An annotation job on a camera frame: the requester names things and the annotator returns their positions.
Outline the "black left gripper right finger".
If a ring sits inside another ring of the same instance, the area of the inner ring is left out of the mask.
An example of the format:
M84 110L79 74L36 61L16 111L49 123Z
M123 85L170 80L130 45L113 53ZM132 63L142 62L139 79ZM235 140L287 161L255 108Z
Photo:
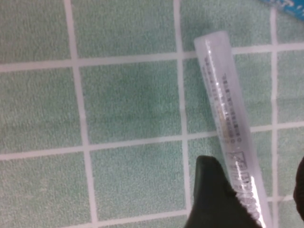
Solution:
M297 212L304 220L304 158L302 158L297 168L293 198Z

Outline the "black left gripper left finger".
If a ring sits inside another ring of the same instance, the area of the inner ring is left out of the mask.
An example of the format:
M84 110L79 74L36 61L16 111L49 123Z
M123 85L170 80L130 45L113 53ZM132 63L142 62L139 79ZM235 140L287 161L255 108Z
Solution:
M261 227L237 199L215 157L197 157L193 198L185 228Z

